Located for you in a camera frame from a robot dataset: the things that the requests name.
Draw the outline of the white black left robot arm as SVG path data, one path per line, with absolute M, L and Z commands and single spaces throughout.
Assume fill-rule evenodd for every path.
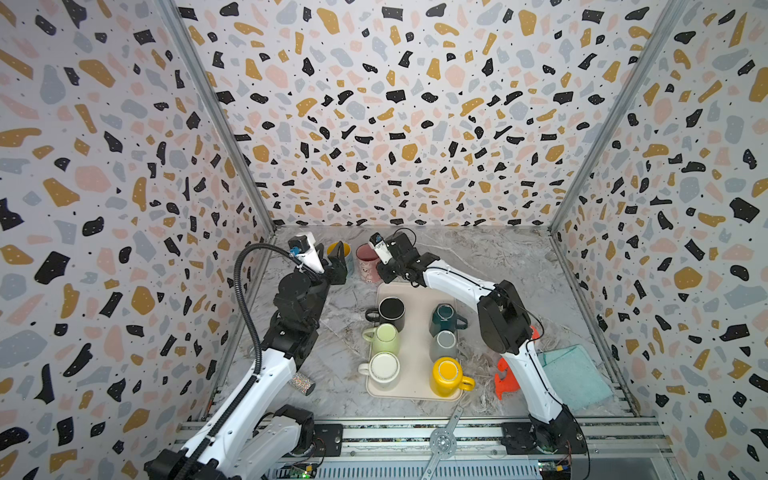
M 292 261 L 274 297 L 275 312 L 265 336 L 259 336 L 246 304 L 241 279 L 247 256 L 275 252 Z M 314 416 L 285 405 L 269 405 L 295 377 L 317 339 L 320 317 L 333 285 L 346 281 L 340 247 L 324 257 L 312 234 L 292 237 L 286 249 L 267 243 L 245 247 L 235 261 L 234 291 L 255 359 L 216 414 L 178 451 L 164 449 L 144 466 L 152 479 L 260 479 L 284 456 L 303 457 L 314 448 Z

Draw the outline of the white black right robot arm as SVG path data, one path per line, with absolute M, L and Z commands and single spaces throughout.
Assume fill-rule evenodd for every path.
M 543 453 L 564 453 L 585 445 L 585 435 L 569 407 L 548 380 L 534 347 L 531 315 L 509 281 L 490 282 L 450 266 L 439 256 L 420 253 L 408 235 L 397 231 L 369 239 L 377 254 L 380 278 L 397 278 L 414 287 L 426 287 L 450 295 L 474 308 L 482 340 L 499 353 L 525 397 L 534 445 Z

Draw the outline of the pink mug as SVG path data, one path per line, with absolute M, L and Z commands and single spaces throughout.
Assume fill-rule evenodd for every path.
M 368 244 L 361 244 L 355 251 L 357 268 L 361 279 L 367 283 L 376 284 L 381 281 L 377 271 L 380 259 L 374 249 Z

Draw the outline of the black mug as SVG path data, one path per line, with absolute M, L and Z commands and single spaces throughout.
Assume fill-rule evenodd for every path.
M 405 304 L 400 298 L 386 297 L 376 307 L 369 308 L 365 314 L 368 322 L 384 325 L 389 324 L 402 332 L 405 326 Z

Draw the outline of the blue patterned mug yellow inside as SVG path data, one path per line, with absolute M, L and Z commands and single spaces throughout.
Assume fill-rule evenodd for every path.
M 344 241 L 337 241 L 328 246 L 327 259 L 335 272 L 343 272 L 346 276 L 350 276 L 354 271 L 351 246 Z

